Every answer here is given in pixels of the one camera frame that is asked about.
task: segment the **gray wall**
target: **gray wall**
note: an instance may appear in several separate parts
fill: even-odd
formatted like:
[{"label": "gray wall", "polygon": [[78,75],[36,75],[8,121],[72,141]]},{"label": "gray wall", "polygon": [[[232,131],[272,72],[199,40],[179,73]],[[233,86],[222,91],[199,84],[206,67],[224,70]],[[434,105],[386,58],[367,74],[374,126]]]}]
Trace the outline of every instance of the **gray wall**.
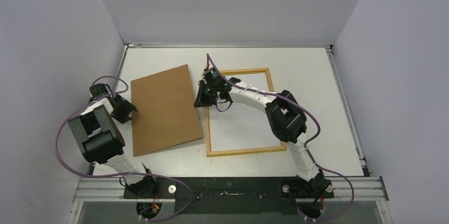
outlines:
[{"label": "gray wall", "polygon": [[449,0],[360,0],[334,46],[395,223],[449,223]]},{"label": "gray wall", "polygon": [[337,40],[358,0],[103,0],[125,42]]},{"label": "gray wall", "polygon": [[[101,0],[0,0],[1,223],[65,223],[78,177],[53,141],[123,44]],[[61,154],[86,169],[68,129]]]}]

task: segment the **cardboard sheet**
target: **cardboard sheet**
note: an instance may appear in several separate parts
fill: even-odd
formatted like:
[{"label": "cardboard sheet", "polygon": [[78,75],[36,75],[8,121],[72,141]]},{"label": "cardboard sheet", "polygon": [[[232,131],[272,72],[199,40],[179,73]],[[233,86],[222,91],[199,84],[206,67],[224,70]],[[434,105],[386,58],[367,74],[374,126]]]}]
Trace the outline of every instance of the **cardboard sheet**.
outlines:
[{"label": "cardboard sheet", "polygon": [[134,156],[203,137],[188,65],[131,81]]}]

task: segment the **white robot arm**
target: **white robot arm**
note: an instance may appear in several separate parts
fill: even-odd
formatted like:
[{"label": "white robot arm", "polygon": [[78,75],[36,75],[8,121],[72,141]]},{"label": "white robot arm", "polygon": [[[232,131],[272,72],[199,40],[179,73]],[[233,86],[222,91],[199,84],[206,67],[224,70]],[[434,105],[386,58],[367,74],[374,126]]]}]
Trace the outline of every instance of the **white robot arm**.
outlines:
[{"label": "white robot arm", "polygon": [[80,115],[68,121],[78,148],[84,158],[112,167],[123,175],[126,189],[135,196],[152,196],[157,191],[153,177],[132,175],[131,173],[150,173],[143,164],[135,164],[134,158],[128,156],[123,147],[125,142],[112,118],[125,123],[131,118],[129,113],[137,111],[136,107],[119,94],[101,98],[108,92],[107,85],[96,84],[90,87],[91,103]]},{"label": "white robot arm", "polygon": [[[298,177],[309,182],[320,174],[298,137],[306,131],[306,116],[297,107],[268,95],[267,91],[254,88],[237,78],[230,81],[237,87],[227,84],[217,73],[215,68],[207,69],[203,73],[203,80],[199,82],[200,89],[195,101],[195,107],[205,107],[217,104],[218,98],[229,102],[242,103],[253,107],[267,115],[274,135],[286,142],[297,168]],[[293,95],[283,91],[280,95],[296,103]]]},{"label": "white robot arm", "polygon": [[[261,91],[257,88],[251,87],[245,82],[236,83],[236,85],[245,88],[245,89],[254,89],[257,92],[241,90],[236,87],[232,87],[231,91],[229,91],[229,96],[232,101],[235,103],[242,103],[253,107],[263,113],[266,113],[265,108],[268,103],[272,103],[275,101],[276,97],[271,95],[266,95],[266,91]],[[296,164],[298,177],[309,181],[313,179],[318,173],[318,167],[315,166],[310,156],[307,154],[306,150],[303,147],[304,142],[298,140],[297,143],[286,142],[287,147],[289,148],[293,161]]]}]

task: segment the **screw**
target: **screw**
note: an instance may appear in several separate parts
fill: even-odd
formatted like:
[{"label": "screw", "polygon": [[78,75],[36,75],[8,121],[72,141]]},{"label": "screw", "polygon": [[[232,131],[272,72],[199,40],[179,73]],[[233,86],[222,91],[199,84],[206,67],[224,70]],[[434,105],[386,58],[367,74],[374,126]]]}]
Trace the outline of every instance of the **screw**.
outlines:
[{"label": "screw", "polygon": [[284,186],[282,186],[282,191],[284,193],[288,193],[290,190],[290,186],[288,184],[285,184]]},{"label": "screw", "polygon": [[168,192],[169,192],[170,194],[175,193],[175,191],[176,191],[176,186],[175,186],[175,185],[170,185],[170,186],[168,187]]},{"label": "screw", "polygon": [[334,188],[332,188],[332,185],[329,185],[329,186],[326,188],[326,191],[329,192],[329,193],[331,193],[333,190],[334,190]]}]

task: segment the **red wire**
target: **red wire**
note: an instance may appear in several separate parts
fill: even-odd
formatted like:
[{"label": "red wire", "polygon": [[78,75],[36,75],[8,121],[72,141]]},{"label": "red wire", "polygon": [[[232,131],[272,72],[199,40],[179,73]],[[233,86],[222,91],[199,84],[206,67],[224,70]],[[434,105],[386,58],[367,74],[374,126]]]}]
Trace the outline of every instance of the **red wire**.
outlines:
[{"label": "red wire", "polygon": [[151,209],[154,210],[154,207],[155,207],[155,205],[156,205],[155,200],[158,199],[161,195],[162,195],[162,189],[159,188],[159,189],[158,189],[157,196],[155,196],[155,197],[153,198],[153,204],[151,205]]}]

